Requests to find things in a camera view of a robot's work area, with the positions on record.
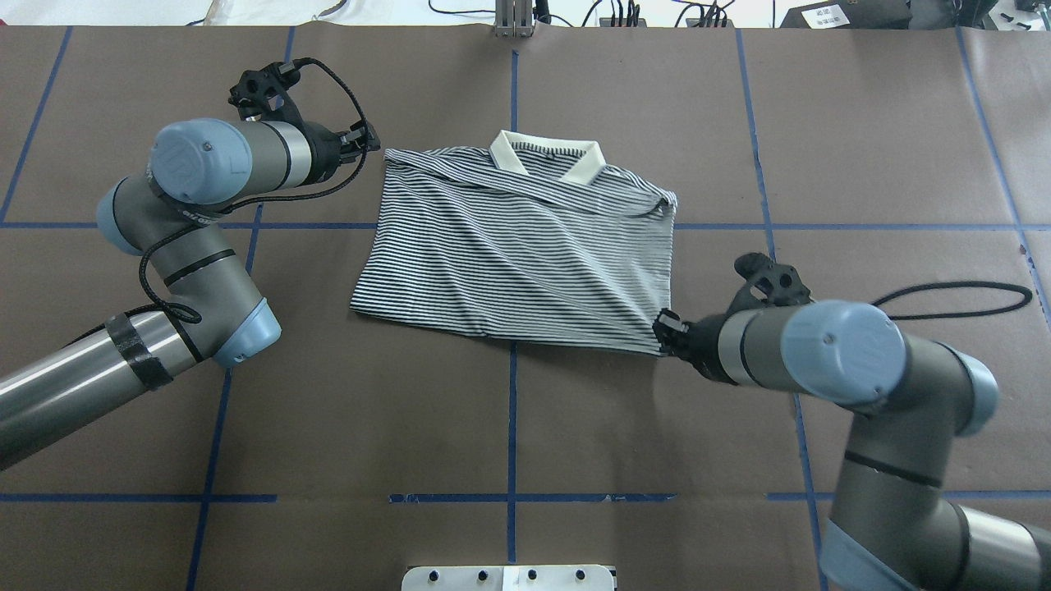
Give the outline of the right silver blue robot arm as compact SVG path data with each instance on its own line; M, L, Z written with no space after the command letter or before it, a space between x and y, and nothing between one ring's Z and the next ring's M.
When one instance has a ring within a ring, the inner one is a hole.
M852 412L819 568L843 590L1047 590L1049 532L943 497L953 442L994 415L976 358L909 337L850 300L755 308L654 335L712 381L807 394Z

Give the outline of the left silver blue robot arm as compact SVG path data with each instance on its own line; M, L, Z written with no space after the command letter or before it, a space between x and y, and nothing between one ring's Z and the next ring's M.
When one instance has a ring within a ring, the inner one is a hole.
M2 467L199 363L233 368L272 345L279 320L218 221L268 192L329 180L379 146L367 120L339 133L214 117L162 128L145 171L121 179L97 209L102 235L139 259L149 303L2 379Z

